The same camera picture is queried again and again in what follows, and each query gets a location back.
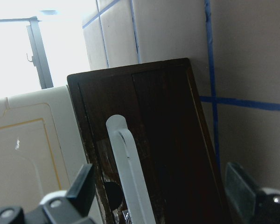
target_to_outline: white plastic strip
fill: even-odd
[[[126,204],[133,224],[155,224],[136,144],[126,119],[113,115],[106,122]]]

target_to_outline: dark brown wooden panel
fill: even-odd
[[[135,138],[157,223],[230,222],[188,59],[75,74],[68,83],[105,223],[125,223],[125,200],[111,213],[104,189],[121,186],[105,126],[114,114]]]

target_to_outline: wall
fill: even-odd
[[[201,0],[91,2],[83,29],[92,70],[190,58],[222,173],[237,161],[280,189],[280,0],[211,0],[209,42]]]

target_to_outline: metal window frame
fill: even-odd
[[[36,16],[31,18],[21,19],[2,19],[0,22],[17,22],[28,21],[30,25],[27,26],[27,32],[30,40],[30,45],[33,53],[33,65],[37,69],[39,82],[42,89],[54,87],[52,77],[49,69],[49,64],[46,52],[42,42],[42,35],[39,29],[39,20]]]

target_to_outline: black hole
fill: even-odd
[[[105,190],[109,201],[110,209],[113,211],[117,209],[123,198],[121,187],[115,182],[105,182]]]

